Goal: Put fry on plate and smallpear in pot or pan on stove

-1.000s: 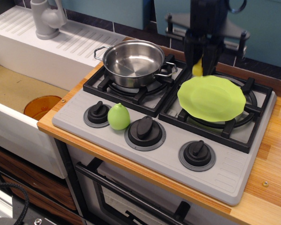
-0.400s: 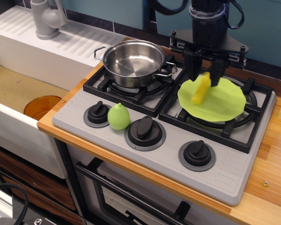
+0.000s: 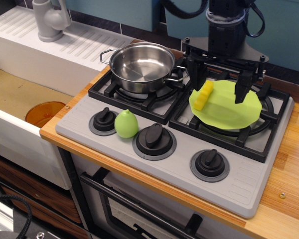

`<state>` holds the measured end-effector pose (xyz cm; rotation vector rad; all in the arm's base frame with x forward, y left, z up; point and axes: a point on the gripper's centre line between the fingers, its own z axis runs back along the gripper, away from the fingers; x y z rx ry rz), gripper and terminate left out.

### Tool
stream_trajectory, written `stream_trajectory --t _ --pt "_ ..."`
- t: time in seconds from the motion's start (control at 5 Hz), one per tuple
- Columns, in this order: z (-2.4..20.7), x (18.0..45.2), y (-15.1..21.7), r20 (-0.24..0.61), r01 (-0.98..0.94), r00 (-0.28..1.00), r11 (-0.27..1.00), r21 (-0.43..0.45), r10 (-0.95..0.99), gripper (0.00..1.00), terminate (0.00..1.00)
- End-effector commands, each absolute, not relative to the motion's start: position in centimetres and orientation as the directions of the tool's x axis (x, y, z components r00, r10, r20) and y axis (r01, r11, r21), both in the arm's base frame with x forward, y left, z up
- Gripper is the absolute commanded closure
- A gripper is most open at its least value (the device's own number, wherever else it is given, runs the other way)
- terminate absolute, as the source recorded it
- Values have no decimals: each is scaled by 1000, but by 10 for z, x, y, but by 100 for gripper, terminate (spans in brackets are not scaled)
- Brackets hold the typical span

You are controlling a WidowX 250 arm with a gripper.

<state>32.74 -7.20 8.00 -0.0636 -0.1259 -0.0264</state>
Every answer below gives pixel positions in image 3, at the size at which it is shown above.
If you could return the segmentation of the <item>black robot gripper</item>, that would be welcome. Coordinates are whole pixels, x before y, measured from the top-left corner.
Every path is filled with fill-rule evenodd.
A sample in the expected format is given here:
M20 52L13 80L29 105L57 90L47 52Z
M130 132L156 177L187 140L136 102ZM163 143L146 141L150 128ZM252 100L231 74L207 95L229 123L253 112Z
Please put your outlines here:
M239 62L267 63L269 57L255 50L246 42L248 29L246 24L220 25L211 24L208 28L208 37L186 37L182 39L186 55L194 51L198 56L206 54L224 60L237 60ZM205 62L198 61L192 56L187 57L187 69L192 86L200 90L204 85L208 69ZM235 104L244 101L251 87L263 80L263 70L244 69L238 74L235 85Z

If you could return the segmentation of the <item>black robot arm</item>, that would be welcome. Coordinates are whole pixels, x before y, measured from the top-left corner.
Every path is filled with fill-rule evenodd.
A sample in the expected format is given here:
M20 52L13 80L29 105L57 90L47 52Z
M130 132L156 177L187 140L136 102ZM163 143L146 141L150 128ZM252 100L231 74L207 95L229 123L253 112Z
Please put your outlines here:
M252 85L263 79L264 65L269 58L249 46L246 37L260 36L265 26L262 25L256 34L249 32L251 9L264 20L253 0L211 0L206 10L208 37L183 39L187 69L195 90L205 83L210 66L238 72L236 104L242 103Z

